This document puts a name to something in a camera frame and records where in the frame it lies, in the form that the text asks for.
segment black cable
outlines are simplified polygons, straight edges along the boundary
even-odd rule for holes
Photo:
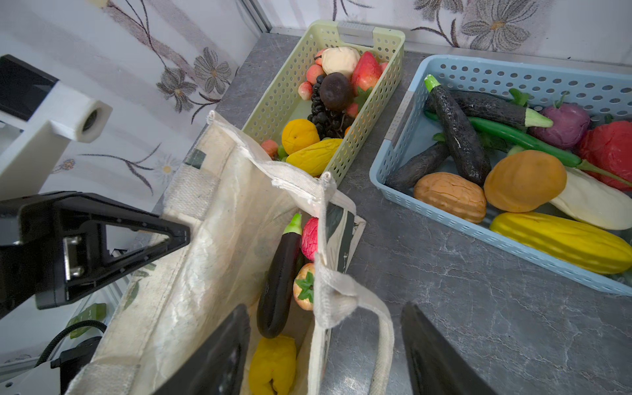
[[[70,332],[74,331],[75,329],[83,328],[83,327],[86,327],[86,326],[95,327],[95,328],[97,328],[98,330],[100,330],[103,333],[105,333],[106,329],[107,329],[107,326],[103,322],[97,321],[97,320],[85,320],[85,321],[75,322],[74,324],[70,325],[69,327],[64,328],[63,331],[61,331],[57,336],[55,336],[55,338],[53,340],[51,340],[51,342],[48,344],[48,346],[46,346],[46,348],[44,348],[44,351],[40,355],[40,357],[37,360],[37,363],[35,364],[34,367],[38,367],[42,363],[46,362],[48,360],[48,357],[51,356],[51,353],[52,353],[53,349],[57,346],[57,344],[64,337],[68,336],[68,334]]]

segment basket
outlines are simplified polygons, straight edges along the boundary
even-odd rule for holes
[[[597,291],[632,296],[632,288],[623,283],[581,269],[490,231],[490,223],[499,214],[493,207],[488,206],[485,220],[476,225],[384,185],[384,181],[393,171],[434,144],[432,136],[441,131],[437,123],[423,115],[423,105],[428,97],[423,78],[429,73],[451,89],[488,92],[507,97],[510,87],[518,88],[530,93],[529,104],[536,110],[541,109],[541,106],[551,105],[566,93],[567,102],[575,102],[588,111],[593,126],[603,123],[606,114],[619,120],[632,112],[632,76],[463,56],[429,56],[417,69],[369,174],[371,182],[392,202]],[[492,165],[503,157],[504,154],[494,152],[490,156]],[[457,173],[451,158],[437,171]],[[566,217],[551,204],[545,204],[537,211]],[[632,240],[632,229],[613,233],[628,243]]]
[[[242,131],[259,143],[268,139],[280,143],[281,132],[289,121],[305,119],[310,114],[311,103],[300,98],[298,86],[305,81],[305,73],[314,64],[316,53],[339,46],[354,47],[360,54],[370,50],[379,61],[388,61],[389,65],[325,169],[339,185],[401,80],[405,38],[399,30],[315,21],[259,100]]]

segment gray marble countertop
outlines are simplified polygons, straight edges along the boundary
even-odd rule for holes
[[[263,34],[218,105],[242,127],[298,37]],[[367,220],[348,274],[382,298],[395,325],[388,394],[411,394],[399,318],[426,316],[499,394],[632,394],[632,298],[575,283],[386,200],[368,170],[423,54],[406,52],[401,84],[339,189]],[[366,394],[377,317],[357,310],[332,332],[324,394]]]

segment blue basket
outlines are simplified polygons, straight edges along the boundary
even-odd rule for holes
[[[499,214],[491,206],[488,206],[485,220],[476,225],[413,198],[412,190],[407,195],[384,185],[393,171],[434,144],[432,136],[441,132],[440,126],[427,119],[422,112],[428,97],[428,90],[423,84],[427,74],[433,74],[450,89],[487,92],[507,99],[511,98],[509,88],[514,87],[531,95],[529,105],[536,110],[541,109],[541,106],[552,105],[562,94],[567,93],[565,101],[583,106],[591,115],[594,126],[603,123],[606,114],[618,120],[632,112],[632,76],[463,56],[429,56],[419,65],[369,173],[371,182],[392,202],[597,291],[632,296],[632,288],[623,283],[490,231],[489,225]],[[504,156],[502,152],[495,152],[490,156],[492,165]],[[437,171],[457,173],[451,158]],[[537,211],[568,218],[551,204],[545,204]],[[628,243],[632,241],[632,229],[613,233]]]

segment flower center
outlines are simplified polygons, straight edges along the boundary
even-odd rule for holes
[[[491,28],[491,29],[492,29],[492,30],[498,30],[498,29],[500,29],[501,27],[503,27],[505,24],[506,24],[506,22],[503,22],[503,21],[496,21],[496,22],[494,22],[494,24],[492,25],[492,28]]]

